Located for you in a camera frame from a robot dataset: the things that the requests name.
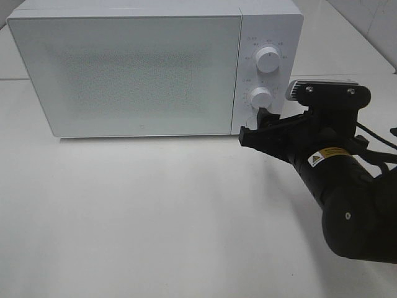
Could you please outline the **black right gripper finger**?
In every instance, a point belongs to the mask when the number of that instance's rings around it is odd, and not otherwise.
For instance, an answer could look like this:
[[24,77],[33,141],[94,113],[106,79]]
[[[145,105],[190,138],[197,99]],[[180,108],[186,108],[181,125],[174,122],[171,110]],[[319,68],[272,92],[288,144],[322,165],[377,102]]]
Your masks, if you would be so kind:
[[266,128],[279,120],[278,114],[269,112],[265,107],[260,107],[257,113],[257,127]]
[[287,156],[288,137],[286,136],[289,128],[288,125],[273,125],[251,130],[242,126],[238,140],[242,147],[255,149],[282,161],[289,161]]

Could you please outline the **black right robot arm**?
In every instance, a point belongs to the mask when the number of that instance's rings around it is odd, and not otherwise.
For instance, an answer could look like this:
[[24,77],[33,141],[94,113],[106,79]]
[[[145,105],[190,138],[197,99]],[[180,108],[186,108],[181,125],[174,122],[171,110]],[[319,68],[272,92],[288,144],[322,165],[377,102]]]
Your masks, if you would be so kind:
[[291,164],[322,210],[338,256],[396,263],[396,155],[368,149],[355,112],[308,109],[281,119],[262,108],[239,142]]

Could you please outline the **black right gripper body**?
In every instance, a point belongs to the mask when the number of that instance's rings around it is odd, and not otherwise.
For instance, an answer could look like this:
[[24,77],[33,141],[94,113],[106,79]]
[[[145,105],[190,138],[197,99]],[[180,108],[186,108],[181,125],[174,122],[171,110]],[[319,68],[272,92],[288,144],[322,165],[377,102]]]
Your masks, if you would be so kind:
[[316,151],[338,147],[357,155],[368,147],[368,140],[356,136],[357,109],[308,108],[302,114],[281,118],[272,116],[273,156],[294,165]]

